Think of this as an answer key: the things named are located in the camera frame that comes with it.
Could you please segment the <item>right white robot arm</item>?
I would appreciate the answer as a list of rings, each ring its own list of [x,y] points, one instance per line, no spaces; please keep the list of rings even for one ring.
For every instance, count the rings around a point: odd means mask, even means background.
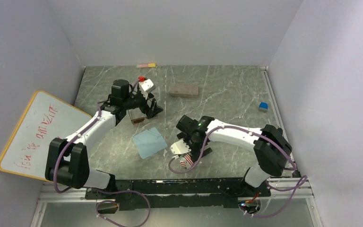
[[[222,142],[248,149],[255,154],[257,164],[249,167],[241,183],[241,191],[253,196],[263,182],[281,176],[285,170],[295,171],[291,158],[292,147],[283,130],[273,125],[249,128],[225,123],[209,116],[194,120],[184,115],[176,125],[178,141],[170,147],[173,160],[180,158],[185,172],[192,170],[212,149],[210,142]]]

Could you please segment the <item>brown glasses case green lining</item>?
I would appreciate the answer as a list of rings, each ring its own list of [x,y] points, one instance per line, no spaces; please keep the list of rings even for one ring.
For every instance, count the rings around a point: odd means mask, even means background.
[[[174,84],[169,89],[170,96],[173,97],[198,97],[199,86],[187,84]]]

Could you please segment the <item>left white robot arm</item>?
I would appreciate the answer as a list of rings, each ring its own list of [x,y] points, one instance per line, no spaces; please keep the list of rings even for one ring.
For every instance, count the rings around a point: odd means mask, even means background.
[[[107,99],[98,103],[97,112],[86,124],[71,135],[50,142],[44,176],[54,183],[58,193],[64,192],[58,188],[62,184],[68,189],[96,188],[105,199],[115,195],[115,175],[93,169],[88,149],[116,127],[128,110],[139,109],[147,119],[161,113],[163,109],[152,93],[155,88],[153,81],[145,77],[139,77],[134,84],[115,80]]]

